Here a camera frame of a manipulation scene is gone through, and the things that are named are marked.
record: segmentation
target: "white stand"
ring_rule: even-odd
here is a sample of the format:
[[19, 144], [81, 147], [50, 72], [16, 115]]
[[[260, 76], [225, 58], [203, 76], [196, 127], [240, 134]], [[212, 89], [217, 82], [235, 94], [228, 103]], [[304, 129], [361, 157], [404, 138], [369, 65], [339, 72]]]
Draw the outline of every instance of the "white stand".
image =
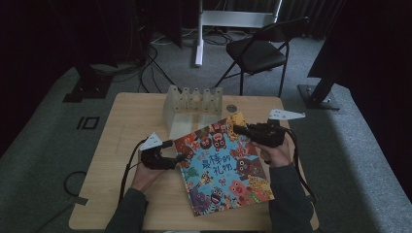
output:
[[222, 118], [223, 89], [217, 87], [212, 95], [210, 89], [203, 94], [198, 88], [193, 93], [185, 87], [179, 93], [178, 87], [170, 85], [163, 105], [163, 118], [167, 122], [169, 139], [178, 139], [192, 132], [193, 118], [198, 116], [197, 129]]

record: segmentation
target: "chair leg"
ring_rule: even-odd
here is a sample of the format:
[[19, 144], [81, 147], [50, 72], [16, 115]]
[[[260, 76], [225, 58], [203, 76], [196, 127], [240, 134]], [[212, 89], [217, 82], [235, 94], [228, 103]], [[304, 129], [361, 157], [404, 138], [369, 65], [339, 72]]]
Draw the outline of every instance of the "chair leg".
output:
[[245, 72], [242, 70], [240, 71], [240, 91], [239, 91], [239, 95], [243, 95], [243, 75], [245, 74]]
[[280, 98], [282, 95], [282, 88], [283, 88], [283, 82], [285, 79], [285, 73], [286, 73], [286, 66], [287, 66], [288, 62], [284, 64], [284, 68], [282, 70], [282, 79], [281, 79], [281, 84], [279, 86], [279, 93], [278, 93], [278, 97]]
[[219, 79], [218, 83], [215, 84], [215, 87], [218, 87], [218, 85], [224, 80], [226, 79], [226, 75], [231, 71], [231, 69], [233, 68], [233, 66], [236, 65], [236, 62], [233, 62], [230, 67], [226, 70], [226, 72], [224, 72], [224, 75]]

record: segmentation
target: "wooden tabletop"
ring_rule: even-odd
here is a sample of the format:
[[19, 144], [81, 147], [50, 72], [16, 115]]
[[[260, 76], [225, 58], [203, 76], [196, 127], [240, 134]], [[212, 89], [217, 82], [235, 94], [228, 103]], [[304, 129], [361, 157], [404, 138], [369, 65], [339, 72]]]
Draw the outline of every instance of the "wooden tabletop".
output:
[[[124, 168], [134, 147], [153, 132], [161, 140], [168, 140], [167, 124], [162, 118], [165, 98], [166, 94], [148, 93], [117, 96], [80, 192], [88, 203], [76, 205], [69, 221], [72, 229], [104, 229], [118, 205]], [[266, 122], [272, 109], [283, 109], [277, 97], [223, 96], [222, 118], [232, 115], [226, 110], [228, 105], [235, 105], [248, 123]], [[281, 124], [289, 127], [285, 120]], [[173, 147], [162, 150], [163, 156], [173, 157], [175, 153]], [[268, 166], [264, 167], [269, 177]], [[134, 173], [134, 169], [129, 172], [126, 188]], [[267, 202], [194, 216], [179, 167], [160, 176], [146, 196], [149, 206], [144, 230], [271, 230]], [[319, 227], [316, 213], [311, 223], [314, 229]]]

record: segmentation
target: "gray sleeve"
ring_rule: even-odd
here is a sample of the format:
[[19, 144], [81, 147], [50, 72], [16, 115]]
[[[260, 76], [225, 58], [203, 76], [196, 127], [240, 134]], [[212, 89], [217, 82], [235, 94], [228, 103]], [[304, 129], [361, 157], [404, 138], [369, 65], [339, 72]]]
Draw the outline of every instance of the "gray sleeve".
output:
[[313, 206], [306, 197], [293, 164], [279, 168], [270, 168], [271, 188], [275, 196], [269, 201], [269, 213], [272, 231], [313, 232], [310, 219]]
[[106, 226], [105, 232], [142, 232], [146, 207], [145, 194], [129, 188]]

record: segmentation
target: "table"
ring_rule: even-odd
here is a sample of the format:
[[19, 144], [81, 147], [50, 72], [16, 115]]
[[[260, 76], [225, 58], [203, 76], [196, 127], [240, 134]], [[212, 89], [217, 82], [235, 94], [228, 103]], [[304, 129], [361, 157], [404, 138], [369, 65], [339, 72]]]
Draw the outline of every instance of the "table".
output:
[[[153, 132], [163, 141], [168, 139], [167, 125], [162, 118], [165, 97], [166, 94], [118, 94], [80, 192], [80, 197], [88, 199], [88, 204], [75, 206], [69, 221], [72, 229], [104, 229], [117, 207], [124, 168], [136, 144]], [[223, 96], [223, 117], [231, 115], [225, 109], [228, 105], [235, 105], [249, 123], [265, 122], [270, 110], [283, 109], [277, 97]], [[281, 124], [289, 127], [285, 120]], [[163, 156], [175, 154], [173, 148], [162, 152]], [[268, 166], [264, 167], [269, 177]], [[126, 187], [130, 186], [133, 175], [134, 170], [131, 170]], [[179, 168], [167, 171], [146, 195], [150, 204], [145, 230], [271, 229], [267, 203], [193, 216]], [[311, 223], [314, 229], [319, 227], [316, 214]]]
[[231, 11], [203, 11], [203, 0], [199, 0], [198, 39], [196, 50], [196, 67], [203, 63], [203, 26], [232, 26], [261, 28], [276, 22], [282, 0], [276, 2], [273, 13], [249, 13]]

